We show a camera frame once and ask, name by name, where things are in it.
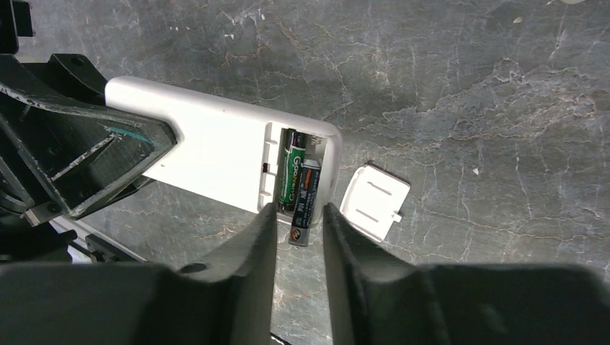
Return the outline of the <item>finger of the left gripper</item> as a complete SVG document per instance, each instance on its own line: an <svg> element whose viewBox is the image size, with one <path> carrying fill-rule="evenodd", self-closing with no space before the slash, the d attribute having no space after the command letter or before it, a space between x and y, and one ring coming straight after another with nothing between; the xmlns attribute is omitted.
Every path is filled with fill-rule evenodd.
<svg viewBox="0 0 610 345"><path fill-rule="evenodd" d="M58 201L108 201L153 163L153 121L106 105L83 55L21 65L21 157Z"/></svg>

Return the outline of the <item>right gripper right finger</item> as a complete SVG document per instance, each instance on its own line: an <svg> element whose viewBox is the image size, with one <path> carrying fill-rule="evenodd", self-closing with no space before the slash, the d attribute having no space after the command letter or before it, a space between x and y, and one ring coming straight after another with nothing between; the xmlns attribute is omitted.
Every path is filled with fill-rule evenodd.
<svg viewBox="0 0 610 345"><path fill-rule="evenodd" d="M609 289L572 264L412 265L324 207L336 344L607 344Z"/></svg>

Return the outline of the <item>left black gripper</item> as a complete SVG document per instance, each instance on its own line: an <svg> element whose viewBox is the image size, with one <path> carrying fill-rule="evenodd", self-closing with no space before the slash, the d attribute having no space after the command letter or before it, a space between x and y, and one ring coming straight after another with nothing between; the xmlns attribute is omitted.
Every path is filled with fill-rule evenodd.
<svg viewBox="0 0 610 345"><path fill-rule="evenodd" d="M120 199L176 146L166 121L108 106L106 84L84 55L1 56L2 262L72 262L76 233L50 221Z"/></svg>

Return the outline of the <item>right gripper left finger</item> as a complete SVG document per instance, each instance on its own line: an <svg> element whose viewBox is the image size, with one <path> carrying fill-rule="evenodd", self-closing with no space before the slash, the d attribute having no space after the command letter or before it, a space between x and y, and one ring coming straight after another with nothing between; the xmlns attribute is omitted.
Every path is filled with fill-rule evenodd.
<svg viewBox="0 0 610 345"><path fill-rule="evenodd" d="M181 270L153 263L1 267L3 344L269 344L277 211Z"/></svg>

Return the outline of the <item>small white battery cover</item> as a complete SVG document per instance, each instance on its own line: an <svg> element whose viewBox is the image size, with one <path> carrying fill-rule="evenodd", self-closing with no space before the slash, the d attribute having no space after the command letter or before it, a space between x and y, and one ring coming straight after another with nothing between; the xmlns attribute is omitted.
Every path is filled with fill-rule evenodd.
<svg viewBox="0 0 610 345"><path fill-rule="evenodd" d="M411 186L372 165L359 167L344 194L340 213L351 226L381 243L394 223L402 220L401 207Z"/></svg>

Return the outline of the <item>black battery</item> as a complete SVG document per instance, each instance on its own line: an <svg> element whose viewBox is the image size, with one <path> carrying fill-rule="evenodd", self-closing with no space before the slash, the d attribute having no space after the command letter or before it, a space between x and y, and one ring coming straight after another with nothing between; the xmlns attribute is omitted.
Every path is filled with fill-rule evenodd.
<svg viewBox="0 0 610 345"><path fill-rule="evenodd" d="M304 160L288 237L288 243L291 245L307 247L309 244L309 229L314 215L321 171L322 167L317 160Z"/></svg>

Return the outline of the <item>white remote red buttons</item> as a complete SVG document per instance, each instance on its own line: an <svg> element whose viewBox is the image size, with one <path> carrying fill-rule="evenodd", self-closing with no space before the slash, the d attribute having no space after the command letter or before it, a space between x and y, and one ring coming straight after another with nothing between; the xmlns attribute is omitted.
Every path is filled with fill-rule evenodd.
<svg viewBox="0 0 610 345"><path fill-rule="evenodd" d="M148 178L258 213L277 198L283 135L295 129L319 138L308 148L322 166L316 207L334 195L342 136L330 123L132 76L112 78L104 92L107 106L163 120L176 133Z"/></svg>

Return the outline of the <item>green battery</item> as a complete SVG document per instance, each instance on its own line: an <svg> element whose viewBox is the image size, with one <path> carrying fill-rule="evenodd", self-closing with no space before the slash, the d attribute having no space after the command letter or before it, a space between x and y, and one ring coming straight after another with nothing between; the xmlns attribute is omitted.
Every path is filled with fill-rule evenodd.
<svg viewBox="0 0 610 345"><path fill-rule="evenodd" d="M305 133L288 129L284 147L284 163L281 190L278 199L282 213L292 212L296 205L296 189L299 184L301 165L306 154L307 136Z"/></svg>

